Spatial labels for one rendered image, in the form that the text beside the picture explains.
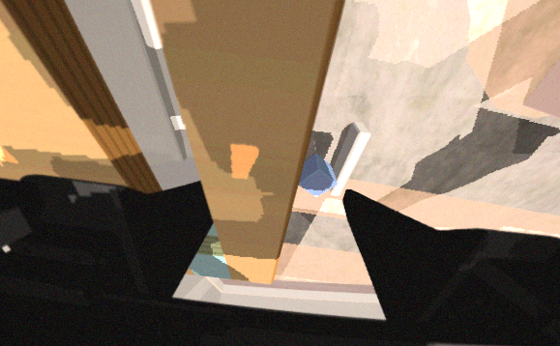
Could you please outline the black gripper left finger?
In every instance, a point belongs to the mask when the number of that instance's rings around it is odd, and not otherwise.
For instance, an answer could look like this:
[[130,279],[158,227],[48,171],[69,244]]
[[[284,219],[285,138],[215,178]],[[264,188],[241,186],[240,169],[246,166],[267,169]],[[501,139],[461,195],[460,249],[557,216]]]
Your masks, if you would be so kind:
[[36,183],[44,197],[37,223],[116,233],[140,293],[172,297],[214,224],[201,181],[150,194],[46,175],[20,181]]

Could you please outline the blue cube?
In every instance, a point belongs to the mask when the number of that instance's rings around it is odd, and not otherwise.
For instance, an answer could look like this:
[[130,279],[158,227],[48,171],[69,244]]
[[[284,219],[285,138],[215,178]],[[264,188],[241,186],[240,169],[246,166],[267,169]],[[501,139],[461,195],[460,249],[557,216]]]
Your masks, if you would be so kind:
[[318,197],[338,184],[334,168],[318,154],[304,163],[299,186]]

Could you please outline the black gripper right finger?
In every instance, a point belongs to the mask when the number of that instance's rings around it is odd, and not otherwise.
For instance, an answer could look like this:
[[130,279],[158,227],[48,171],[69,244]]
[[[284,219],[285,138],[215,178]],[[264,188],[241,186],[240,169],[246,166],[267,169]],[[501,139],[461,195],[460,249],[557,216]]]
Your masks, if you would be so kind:
[[482,258],[544,263],[560,247],[551,235],[439,230],[353,189],[342,203],[386,320],[426,322]]

